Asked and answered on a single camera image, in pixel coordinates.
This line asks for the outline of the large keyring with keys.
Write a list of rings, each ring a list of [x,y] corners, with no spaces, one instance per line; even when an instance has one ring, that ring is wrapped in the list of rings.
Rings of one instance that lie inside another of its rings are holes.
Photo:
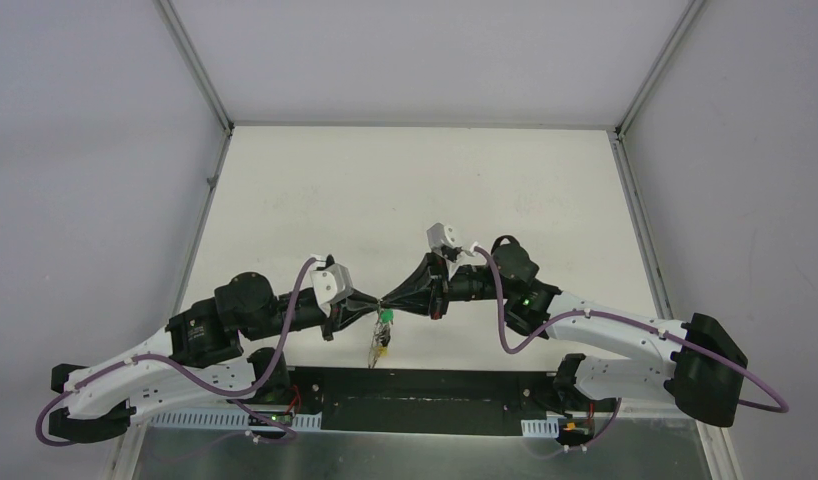
[[[377,311],[367,360],[369,369],[374,369],[378,361],[387,354],[393,320],[394,312],[391,309],[380,308]]]

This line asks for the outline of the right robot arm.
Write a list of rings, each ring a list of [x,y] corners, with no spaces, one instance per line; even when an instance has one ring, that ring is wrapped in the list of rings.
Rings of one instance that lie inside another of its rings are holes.
[[[568,410],[589,400],[636,399],[675,405],[705,424],[730,427],[740,404],[748,359],[715,318],[689,321],[623,313],[538,279],[538,265],[510,235],[495,240],[491,263],[464,265],[467,252],[434,246],[418,268],[386,294],[386,309],[431,319],[453,302],[494,300],[498,335],[585,344],[613,353],[566,355],[556,370],[554,400]]]

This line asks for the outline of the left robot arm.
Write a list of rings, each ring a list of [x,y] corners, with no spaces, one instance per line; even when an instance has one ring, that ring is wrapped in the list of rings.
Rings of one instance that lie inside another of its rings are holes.
[[[380,305],[340,265],[303,269],[283,295],[265,276],[241,273],[126,352],[95,366],[53,367],[57,396],[38,414],[36,437],[54,447],[103,442],[158,413],[220,399],[297,407],[288,335],[318,328],[330,339]]]

